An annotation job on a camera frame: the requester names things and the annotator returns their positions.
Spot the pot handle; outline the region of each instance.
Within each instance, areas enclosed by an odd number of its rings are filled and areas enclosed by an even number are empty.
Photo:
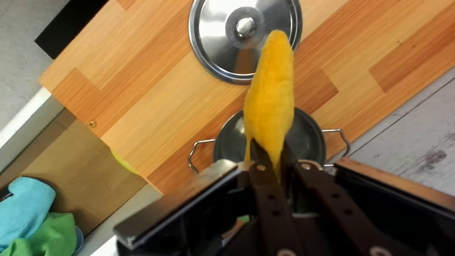
[[[338,134],[339,137],[341,137],[341,140],[342,140],[342,143],[345,144],[345,150],[344,150],[344,153],[342,153],[342,159],[344,157],[347,157],[349,153],[351,153],[351,144],[349,144],[349,141],[345,139],[345,136],[344,136],[344,133],[342,133],[342,130],[339,130],[339,129],[335,129],[335,130],[321,130],[321,133],[322,134]],[[324,168],[332,168],[334,167],[334,164],[332,163],[327,163],[327,164],[324,164]]]
[[[193,143],[193,149],[190,150],[186,163],[187,163],[187,167],[189,167],[192,171],[194,171],[196,174],[199,174],[199,170],[197,170],[196,166],[193,164],[193,156],[194,156],[196,151],[197,151],[197,146],[199,146],[199,144],[211,144],[211,143],[214,143],[214,140],[200,140],[200,141]]]

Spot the yellow banana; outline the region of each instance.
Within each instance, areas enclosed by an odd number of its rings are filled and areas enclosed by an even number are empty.
[[[283,32],[268,35],[243,106],[246,160],[254,140],[268,156],[280,183],[280,156],[294,119],[294,55]]]

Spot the pot lid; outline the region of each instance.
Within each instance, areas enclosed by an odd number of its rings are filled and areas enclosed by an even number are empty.
[[[189,39],[200,65],[229,83],[248,83],[271,31],[294,49],[301,36],[298,0],[194,0]]]

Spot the wooden countertop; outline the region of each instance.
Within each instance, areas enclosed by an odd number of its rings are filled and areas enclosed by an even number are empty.
[[[184,187],[192,143],[216,137],[246,87],[206,73],[189,0],[111,0],[41,85],[162,193]],[[295,104],[358,139],[455,65],[455,0],[300,0]],[[329,154],[341,150],[327,137]],[[210,163],[210,149],[196,157]]]

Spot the blue cloth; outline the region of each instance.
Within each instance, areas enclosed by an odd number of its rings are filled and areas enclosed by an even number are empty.
[[[55,200],[51,187],[25,177],[14,180],[8,191],[12,195],[0,203],[0,252],[38,231]]]

